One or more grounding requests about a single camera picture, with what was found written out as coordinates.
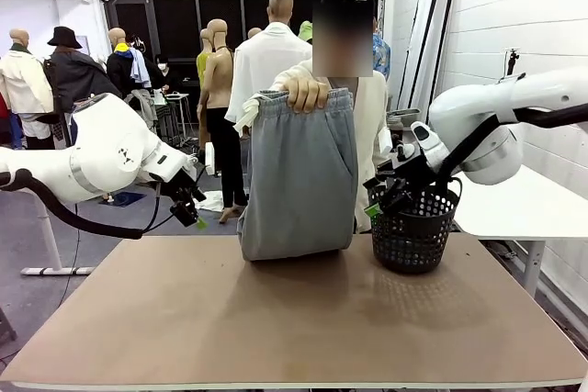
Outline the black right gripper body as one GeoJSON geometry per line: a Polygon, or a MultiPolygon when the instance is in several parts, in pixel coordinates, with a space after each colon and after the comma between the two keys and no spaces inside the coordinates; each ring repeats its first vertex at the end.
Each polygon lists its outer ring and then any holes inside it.
{"type": "Polygon", "coordinates": [[[377,166],[376,175],[389,177],[387,190],[408,193],[422,190],[437,179],[437,173],[430,167],[421,152],[414,153],[405,161],[400,161],[396,153],[393,153],[388,160],[377,166]]]}

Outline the person's right hand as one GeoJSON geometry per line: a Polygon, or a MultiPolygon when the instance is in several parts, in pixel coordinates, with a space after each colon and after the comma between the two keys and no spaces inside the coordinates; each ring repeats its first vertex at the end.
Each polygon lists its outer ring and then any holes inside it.
{"type": "Polygon", "coordinates": [[[313,78],[298,77],[288,79],[282,90],[288,93],[288,106],[295,113],[310,113],[325,107],[330,86],[313,78]]]}

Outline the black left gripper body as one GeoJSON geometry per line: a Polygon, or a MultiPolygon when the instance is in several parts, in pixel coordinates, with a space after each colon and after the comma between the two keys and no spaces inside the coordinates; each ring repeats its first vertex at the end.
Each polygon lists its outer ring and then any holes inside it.
{"type": "Polygon", "coordinates": [[[159,195],[169,198],[174,207],[194,208],[195,201],[202,202],[206,199],[204,193],[198,187],[200,175],[190,174],[185,168],[181,168],[174,176],[167,181],[159,178],[159,195]]]}

